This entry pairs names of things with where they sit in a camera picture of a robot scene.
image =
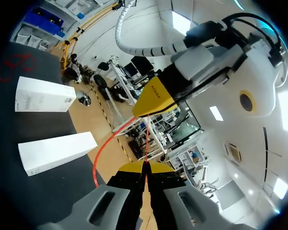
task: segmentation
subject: yellow black hazard tape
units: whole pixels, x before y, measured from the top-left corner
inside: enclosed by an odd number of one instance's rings
[[[96,96],[96,98],[97,98],[97,101],[98,101],[98,103],[99,103],[99,105],[100,105],[100,108],[101,108],[101,110],[102,110],[102,112],[103,112],[103,114],[104,114],[104,116],[105,116],[105,118],[106,118],[109,126],[110,126],[111,129],[113,130],[114,127],[112,126],[112,124],[110,123],[110,120],[108,119],[108,117],[107,117],[107,115],[106,115],[106,112],[105,112],[105,110],[104,110],[104,108],[103,108],[103,106],[102,106],[102,104],[101,104],[101,101],[100,101],[99,96],[98,96],[98,94],[97,94],[97,92],[96,92],[96,90],[95,90],[95,87],[93,88],[93,92],[95,93],[95,96]],[[116,140],[117,140],[117,142],[120,144],[121,148],[123,149],[124,153],[125,153],[126,156],[128,157],[129,161],[132,162],[131,158],[128,156],[128,154],[127,154],[125,148],[123,147],[123,145],[121,144],[120,140],[119,140],[118,138],[116,138]]]

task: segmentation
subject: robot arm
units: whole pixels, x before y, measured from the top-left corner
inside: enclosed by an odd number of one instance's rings
[[[116,30],[118,47],[136,56],[179,56],[173,57],[174,63],[146,85],[134,107],[135,117],[167,112],[190,97],[219,84],[228,89],[228,103],[235,105],[241,116],[261,117],[271,114],[276,103],[276,80],[286,79],[288,71],[282,71],[285,63],[280,38],[268,21],[254,14],[238,13],[219,23],[209,21],[196,26],[187,32],[180,43],[154,48],[132,48],[122,44],[120,28],[133,2],[125,7],[119,18]],[[250,39],[244,37],[232,27],[236,19],[244,21],[240,17],[255,17],[270,25],[277,36],[277,42],[273,43],[255,26],[260,33],[252,35]],[[214,39],[218,46],[202,45],[210,39]]]

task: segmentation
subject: yellow robot part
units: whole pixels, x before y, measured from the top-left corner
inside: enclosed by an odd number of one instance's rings
[[[159,78],[154,77],[144,87],[140,99],[133,108],[133,115],[134,117],[149,115],[163,110],[174,102],[174,99],[168,93]],[[177,107],[176,104],[169,109],[156,114],[166,113],[175,107]]]

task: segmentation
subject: blue storage bin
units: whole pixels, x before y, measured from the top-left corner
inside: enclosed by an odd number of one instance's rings
[[[39,25],[39,28],[41,28],[41,29],[53,34],[53,35],[55,35],[61,29],[61,27],[59,27],[55,23],[52,23],[48,19],[43,19],[42,23]]]
[[[24,22],[39,26],[41,29],[55,35],[60,31],[64,21],[49,11],[38,7],[26,15]]]
[[[24,18],[24,22],[29,23],[31,25],[39,26],[44,18],[36,13],[29,12]]]

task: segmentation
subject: ceiling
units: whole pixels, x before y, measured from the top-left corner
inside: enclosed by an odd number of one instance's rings
[[[239,2],[245,10],[251,7],[253,13],[260,13],[251,1]],[[157,3],[168,43],[183,38],[172,27],[172,10],[192,19],[194,24],[209,20],[218,22],[225,16],[243,11],[234,0],[157,0]],[[235,27],[244,35],[252,31],[252,28],[243,24]],[[276,93],[287,90],[288,80]],[[229,96],[228,89],[219,85],[188,100],[188,104],[205,130],[214,130],[222,144],[231,143],[237,146],[242,162],[234,165],[228,159],[228,173],[244,192],[252,207],[265,219],[271,214],[273,207],[280,204],[280,199],[273,193],[277,178],[288,183],[288,132],[282,126],[279,101],[277,99],[276,108],[270,116],[245,118],[237,115],[237,107],[229,102]],[[209,109],[212,106],[217,106],[224,121],[216,121]],[[219,150],[219,154],[224,153],[224,149]],[[238,173],[241,175],[239,179],[233,176]],[[250,188],[254,191],[253,195],[248,193]]]

